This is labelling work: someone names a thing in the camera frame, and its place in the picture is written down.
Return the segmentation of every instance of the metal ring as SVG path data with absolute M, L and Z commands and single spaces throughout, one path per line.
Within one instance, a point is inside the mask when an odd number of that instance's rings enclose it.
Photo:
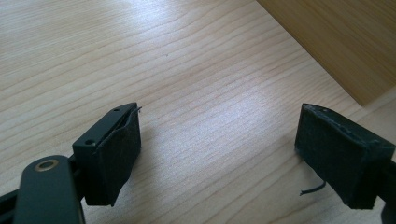
M 35 170 L 37 172 L 48 171 L 48 170 L 54 168 L 55 166 L 57 166 L 58 163 L 59 163 L 59 161 L 57 161 L 57 160 L 42 161 L 35 166 Z

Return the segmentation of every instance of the wood panel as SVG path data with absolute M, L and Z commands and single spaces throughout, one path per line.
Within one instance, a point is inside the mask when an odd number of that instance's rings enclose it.
M 396 1 L 258 2 L 361 105 L 396 86 Z
M 0 4 L 0 194 L 26 165 L 70 156 L 108 110 L 143 106 L 142 152 L 88 223 L 380 223 L 294 152 L 302 103 L 396 143 L 396 92 L 360 107 L 253 0 Z

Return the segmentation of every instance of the thin wire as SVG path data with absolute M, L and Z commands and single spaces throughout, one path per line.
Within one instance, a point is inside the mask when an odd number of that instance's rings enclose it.
M 142 108 L 142 106 L 136 108 L 135 110 L 131 111 L 131 114 L 135 113 L 135 112 L 139 112 L 140 113 L 140 109 Z
M 323 183 L 314 189 L 301 190 L 300 196 L 308 194 L 308 193 L 317 192 L 318 190 L 321 190 L 324 187 L 326 187 L 326 181 L 323 180 Z

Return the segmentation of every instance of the black mount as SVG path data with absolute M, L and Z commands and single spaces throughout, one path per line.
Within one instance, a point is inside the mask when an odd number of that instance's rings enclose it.
M 396 223 L 392 143 L 328 108 L 304 104 L 295 149 L 344 204 L 372 209 L 379 196 L 387 203 L 383 222 Z
M 136 103 L 105 114 L 74 144 L 74 155 L 28 165 L 19 189 L 0 198 L 0 223 L 85 223 L 88 205 L 114 205 L 140 153 Z

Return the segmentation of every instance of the screw hole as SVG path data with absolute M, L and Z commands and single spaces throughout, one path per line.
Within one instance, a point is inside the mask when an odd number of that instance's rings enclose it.
M 55 166 L 57 166 L 58 163 L 59 162 L 57 160 L 42 161 L 35 167 L 35 170 L 38 172 L 48 171 L 48 170 L 54 168 Z
M 94 146 L 95 145 L 95 141 L 89 139 L 89 140 L 85 141 L 85 145 Z

